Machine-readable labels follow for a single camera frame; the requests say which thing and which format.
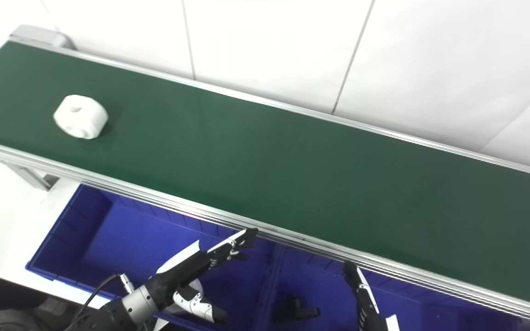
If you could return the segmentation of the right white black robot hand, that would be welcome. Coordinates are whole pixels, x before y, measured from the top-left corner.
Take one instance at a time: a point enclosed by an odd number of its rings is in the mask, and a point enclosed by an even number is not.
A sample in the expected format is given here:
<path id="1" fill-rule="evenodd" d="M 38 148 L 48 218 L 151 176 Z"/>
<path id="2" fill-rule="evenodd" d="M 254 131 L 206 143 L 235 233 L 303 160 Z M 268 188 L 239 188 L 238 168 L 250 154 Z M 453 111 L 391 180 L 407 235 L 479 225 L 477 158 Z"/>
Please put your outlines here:
<path id="1" fill-rule="evenodd" d="M 380 314 L 372 289 L 360 268 L 352 261 L 344 261 L 342 271 L 356 299 L 357 329 L 399 331 L 399 320 L 395 314 L 387 318 Z"/>

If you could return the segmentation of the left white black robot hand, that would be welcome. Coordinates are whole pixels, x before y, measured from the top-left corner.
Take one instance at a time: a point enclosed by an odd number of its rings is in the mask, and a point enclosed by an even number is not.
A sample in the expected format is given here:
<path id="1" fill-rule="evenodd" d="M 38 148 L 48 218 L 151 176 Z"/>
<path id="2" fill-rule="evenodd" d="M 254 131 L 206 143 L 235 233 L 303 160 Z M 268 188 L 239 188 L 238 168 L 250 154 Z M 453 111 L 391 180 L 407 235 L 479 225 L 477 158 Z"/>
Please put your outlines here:
<path id="1" fill-rule="evenodd" d="M 157 311 L 162 312 L 171 305 L 177 305 L 208 322 L 227 324 L 227 312 L 206 299 L 191 287 L 190 283 L 209 270 L 223 266 L 229 260 L 248 260 L 248 255 L 240 250 L 253 248 L 253 240 L 258 233 L 258 228 L 246 228 L 230 235 L 209 250 L 197 250 L 179 264 L 156 273 L 145 283 L 145 287 Z"/>

